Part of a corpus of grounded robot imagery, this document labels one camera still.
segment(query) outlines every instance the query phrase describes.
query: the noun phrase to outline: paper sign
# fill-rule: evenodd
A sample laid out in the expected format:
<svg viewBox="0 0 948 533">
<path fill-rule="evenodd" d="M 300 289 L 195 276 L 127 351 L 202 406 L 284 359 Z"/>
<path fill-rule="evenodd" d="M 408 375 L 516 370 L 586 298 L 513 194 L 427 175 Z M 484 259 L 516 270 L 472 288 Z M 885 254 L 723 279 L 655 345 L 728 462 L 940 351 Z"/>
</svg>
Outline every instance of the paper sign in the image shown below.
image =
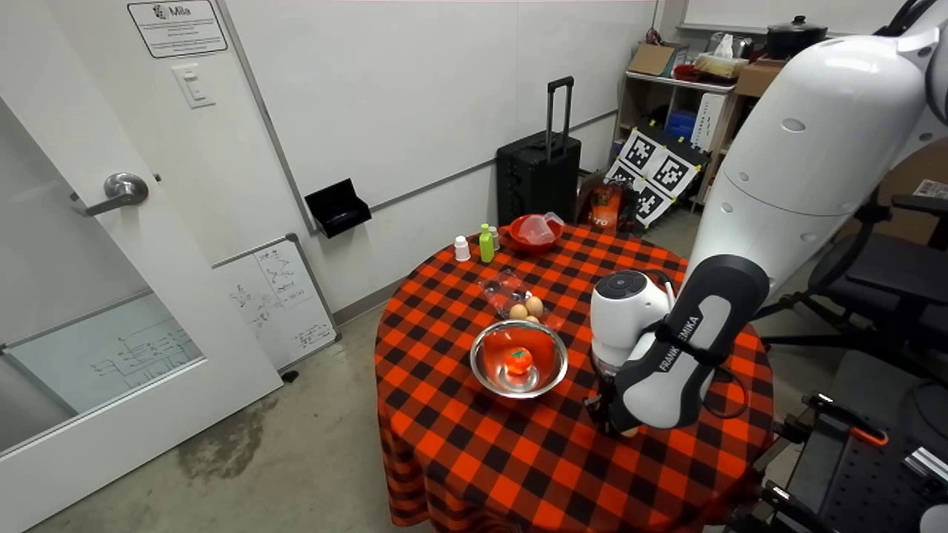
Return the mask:
<svg viewBox="0 0 948 533">
<path fill-rule="evenodd" d="M 155 60 L 227 51 L 214 5 L 204 2 L 127 2 L 127 14 Z"/>
<path fill-rule="evenodd" d="M 925 177 L 912 194 L 948 199 L 948 182 Z"/>
</svg>

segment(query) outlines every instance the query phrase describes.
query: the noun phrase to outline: white door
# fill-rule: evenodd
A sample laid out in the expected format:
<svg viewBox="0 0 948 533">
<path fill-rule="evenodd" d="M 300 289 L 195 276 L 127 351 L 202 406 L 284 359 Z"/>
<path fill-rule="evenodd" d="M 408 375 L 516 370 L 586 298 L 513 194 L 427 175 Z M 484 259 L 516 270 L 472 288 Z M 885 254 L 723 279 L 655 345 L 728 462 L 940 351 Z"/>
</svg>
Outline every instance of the white door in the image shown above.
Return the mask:
<svg viewBox="0 0 948 533">
<path fill-rule="evenodd" d="M 143 205 L 82 217 L 110 175 Z M 279 375 L 36 0 L 0 14 L 0 529 L 23 529 Z"/>
</svg>

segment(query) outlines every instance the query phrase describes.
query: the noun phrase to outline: stainless steel bowl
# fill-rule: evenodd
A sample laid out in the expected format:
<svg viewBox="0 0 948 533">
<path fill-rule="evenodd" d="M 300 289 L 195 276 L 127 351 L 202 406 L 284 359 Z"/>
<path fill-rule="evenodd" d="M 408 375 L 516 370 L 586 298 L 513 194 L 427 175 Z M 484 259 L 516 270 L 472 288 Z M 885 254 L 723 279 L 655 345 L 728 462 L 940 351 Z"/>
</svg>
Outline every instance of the stainless steel bowl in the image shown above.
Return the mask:
<svg viewBox="0 0 948 533">
<path fill-rule="evenodd" d="M 531 351 L 528 370 L 510 370 L 510 359 L 503 359 L 507 350 L 521 345 L 519 338 L 534 338 L 534 342 L 541 341 L 541 350 L 534 351 L 524 342 L 524 350 Z M 497 396 L 534 400 L 553 390 L 565 379 L 569 351 L 561 335 L 541 322 L 501 319 L 473 338 L 472 370 L 478 381 Z"/>
</svg>

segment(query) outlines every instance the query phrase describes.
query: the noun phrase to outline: glass panel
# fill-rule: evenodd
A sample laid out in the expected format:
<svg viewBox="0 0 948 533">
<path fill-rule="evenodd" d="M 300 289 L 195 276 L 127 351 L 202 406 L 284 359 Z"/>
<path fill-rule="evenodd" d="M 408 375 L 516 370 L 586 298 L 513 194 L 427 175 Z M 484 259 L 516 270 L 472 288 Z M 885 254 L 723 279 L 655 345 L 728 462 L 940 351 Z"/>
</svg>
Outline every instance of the glass panel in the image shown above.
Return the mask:
<svg viewBox="0 0 948 533">
<path fill-rule="evenodd" d="M 199 359 L 0 104 L 0 452 Z"/>
</svg>

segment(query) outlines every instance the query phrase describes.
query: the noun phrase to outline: metal bowl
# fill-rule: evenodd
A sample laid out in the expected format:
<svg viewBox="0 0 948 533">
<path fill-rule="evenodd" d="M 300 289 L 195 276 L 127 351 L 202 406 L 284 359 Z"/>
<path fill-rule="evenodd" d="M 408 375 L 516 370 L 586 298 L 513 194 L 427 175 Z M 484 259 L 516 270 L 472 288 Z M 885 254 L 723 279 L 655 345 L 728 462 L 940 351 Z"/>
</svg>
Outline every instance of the metal bowl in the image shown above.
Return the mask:
<svg viewBox="0 0 948 533">
<path fill-rule="evenodd" d="M 497 396 L 534 400 L 565 379 L 569 351 L 561 335 L 541 322 L 501 319 L 473 338 L 472 370 Z"/>
</svg>

